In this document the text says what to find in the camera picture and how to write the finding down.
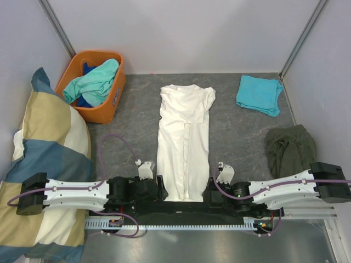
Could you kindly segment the white t shirt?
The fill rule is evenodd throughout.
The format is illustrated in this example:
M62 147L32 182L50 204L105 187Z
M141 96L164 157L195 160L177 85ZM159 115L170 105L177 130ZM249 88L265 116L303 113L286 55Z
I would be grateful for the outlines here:
M209 176L210 108L216 91L168 85L160 90L157 173L167 201L202 202Z

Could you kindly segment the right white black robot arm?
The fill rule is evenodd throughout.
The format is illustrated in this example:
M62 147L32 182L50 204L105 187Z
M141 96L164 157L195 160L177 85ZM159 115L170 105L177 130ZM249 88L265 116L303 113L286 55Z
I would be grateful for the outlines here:
M231 184L234 170L219 163L203 192L205 205L230 212L265 215L286 205L320 199L325 203L350 202L350 181L337 165L312 163L303 172L268 181L239 181Z

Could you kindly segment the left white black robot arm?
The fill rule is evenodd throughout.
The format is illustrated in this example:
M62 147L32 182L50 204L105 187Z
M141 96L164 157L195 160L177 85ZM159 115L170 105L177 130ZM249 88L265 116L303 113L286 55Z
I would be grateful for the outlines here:
M38 215L47 209L84 209L116 215L120 207L138 201L163 201L168 192L163 178L114 177L96 182L66 182L37 173L21 185L16 214Z

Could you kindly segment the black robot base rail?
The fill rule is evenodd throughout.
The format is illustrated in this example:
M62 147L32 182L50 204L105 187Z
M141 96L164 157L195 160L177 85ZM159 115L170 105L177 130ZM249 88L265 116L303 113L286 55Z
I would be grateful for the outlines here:
M269 210L264 204L253 204L236 210L212 210L200 202L137 202L126 205L105 205L103 213L125 213L138 224L210 224L243 223L244 217L262 219L284 216L284 210Z

